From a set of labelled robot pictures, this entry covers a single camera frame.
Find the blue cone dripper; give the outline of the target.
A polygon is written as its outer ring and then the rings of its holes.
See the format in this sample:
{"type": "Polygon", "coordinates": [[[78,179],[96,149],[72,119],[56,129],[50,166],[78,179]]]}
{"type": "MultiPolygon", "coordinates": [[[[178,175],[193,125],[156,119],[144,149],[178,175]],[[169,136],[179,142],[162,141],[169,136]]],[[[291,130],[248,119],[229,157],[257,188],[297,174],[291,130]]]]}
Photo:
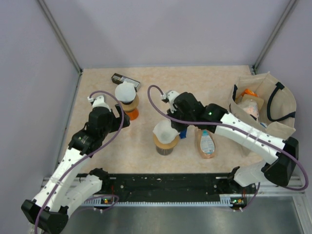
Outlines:
{"type": "Polygon", "coordinates": [[[179,133],[179,137],[180,137],[180,139],[185,139],[187,137],[187,129],[181,131],[179,133]]]}

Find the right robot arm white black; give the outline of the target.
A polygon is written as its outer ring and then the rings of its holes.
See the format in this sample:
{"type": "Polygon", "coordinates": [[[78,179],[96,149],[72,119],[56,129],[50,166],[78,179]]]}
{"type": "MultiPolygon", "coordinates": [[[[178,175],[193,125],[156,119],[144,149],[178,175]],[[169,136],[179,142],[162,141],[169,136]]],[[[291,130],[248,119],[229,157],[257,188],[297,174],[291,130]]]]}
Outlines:
{"type": "Polygon", "coordinates": [[[168,91],[162,95],[162,101],[170,105],[167,116],[175,119],[171,125],[177,131],[193,125],[231,139],[262,157],[261,162],[235,167],[228,174],[227,185],[231,192],[239,193],[246,186],[264,181],[288,186],[298,159],[298,141],[295,138],[269,135],[217,104],[204,106],[192,93],[168,91]]]}

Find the white paper coffee filter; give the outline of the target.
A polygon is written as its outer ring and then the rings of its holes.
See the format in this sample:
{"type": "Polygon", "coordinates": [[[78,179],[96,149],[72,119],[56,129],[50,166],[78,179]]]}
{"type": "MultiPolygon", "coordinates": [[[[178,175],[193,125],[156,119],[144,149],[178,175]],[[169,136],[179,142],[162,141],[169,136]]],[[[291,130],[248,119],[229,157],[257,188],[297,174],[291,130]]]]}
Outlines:
{"type": "Polygon", "coordinates": [[[133,101],[136,97],[134,84],[128,82],[119,84],[115,89],[115,97],[117,100],[125,103],[133,101]]]}

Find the wooden ring dripper holder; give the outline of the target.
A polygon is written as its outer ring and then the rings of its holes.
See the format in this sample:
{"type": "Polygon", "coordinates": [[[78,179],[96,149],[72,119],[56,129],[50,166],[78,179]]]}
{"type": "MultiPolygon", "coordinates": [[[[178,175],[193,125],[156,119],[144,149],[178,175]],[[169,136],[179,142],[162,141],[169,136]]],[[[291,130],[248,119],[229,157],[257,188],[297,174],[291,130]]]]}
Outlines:
{"type": "Polygon", "coordinates": [[[121,108],[123,109],[123,111],[132,112],[139,105],[139,97],[138,97],[138,95],[136,95],[134,100],[132,100],[131,102],[127,102],[127,103],[122,102],[122,101],[119,101],[119,102],[121,104],[121,108]]]}

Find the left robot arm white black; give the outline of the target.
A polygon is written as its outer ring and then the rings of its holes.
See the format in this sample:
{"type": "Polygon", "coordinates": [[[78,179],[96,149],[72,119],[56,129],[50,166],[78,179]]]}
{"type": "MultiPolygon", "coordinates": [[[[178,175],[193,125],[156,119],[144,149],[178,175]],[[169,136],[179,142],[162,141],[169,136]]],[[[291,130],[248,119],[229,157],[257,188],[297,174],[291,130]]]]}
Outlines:
{"type": "Polygon", "coordinates": [[[35,233],[39,230],[49,234],[61,233],[69,218],[89,197],[109,191],[111,182],[101,169],[94,169],[80,185],[73,189],[70,187],[81,168],[108,145],[104,143],[107,135],[118,135],[122,128],[130,125],[121,105],[115,107],[119,117],[104,104],[92,109],[88,122],[73,135],[61,163],[48,182],[33,199],[23,202],[21,209],[34,225],[35,233]]]}

